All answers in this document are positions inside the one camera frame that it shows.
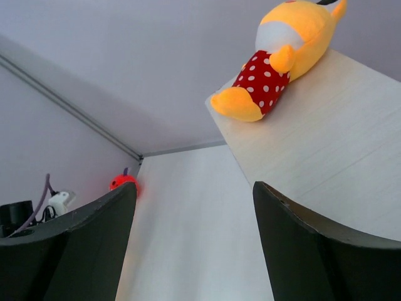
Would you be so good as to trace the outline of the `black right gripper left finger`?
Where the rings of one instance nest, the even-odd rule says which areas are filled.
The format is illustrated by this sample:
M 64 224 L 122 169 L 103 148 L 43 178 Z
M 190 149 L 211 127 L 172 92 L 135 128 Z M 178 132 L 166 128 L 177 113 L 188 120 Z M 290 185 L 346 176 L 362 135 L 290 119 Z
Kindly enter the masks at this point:
M 126 183 L 1 239 L 1 300 L 114 300 L 137 200 Z

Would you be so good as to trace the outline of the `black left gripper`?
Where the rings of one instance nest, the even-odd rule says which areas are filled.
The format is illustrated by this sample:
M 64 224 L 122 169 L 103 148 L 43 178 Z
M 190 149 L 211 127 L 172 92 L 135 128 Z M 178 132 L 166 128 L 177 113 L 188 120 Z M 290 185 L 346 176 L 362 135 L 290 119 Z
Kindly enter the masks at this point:
M 21 201 L 1 205 L 1 237 L 14 233 L 34 212 L 32 201 Z M 29 227 L 47 222 L 56 217 L 54 207 L 47 205 L 40 220 L 34 218 Z

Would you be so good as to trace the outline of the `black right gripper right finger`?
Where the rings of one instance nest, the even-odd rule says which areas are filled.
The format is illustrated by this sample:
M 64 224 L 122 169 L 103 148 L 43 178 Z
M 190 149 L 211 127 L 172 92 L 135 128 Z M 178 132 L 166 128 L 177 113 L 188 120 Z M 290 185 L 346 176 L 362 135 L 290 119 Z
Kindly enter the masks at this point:
M 400 300 L 400 242 L 324 217 L 265 182 L 254 210 L 275 300 Z

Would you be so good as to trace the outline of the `yellow plush polka-dot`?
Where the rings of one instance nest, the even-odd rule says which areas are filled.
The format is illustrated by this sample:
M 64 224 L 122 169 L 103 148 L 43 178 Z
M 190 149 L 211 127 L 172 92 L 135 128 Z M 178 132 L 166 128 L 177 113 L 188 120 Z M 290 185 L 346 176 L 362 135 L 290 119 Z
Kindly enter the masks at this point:
M 233 84 L 211 97 L 219 114 L 256 122 L 276 106 L 289 83 L 303 76 L 328 49 L 347 1 L 285 1 L 261 20 L 255 52 Z

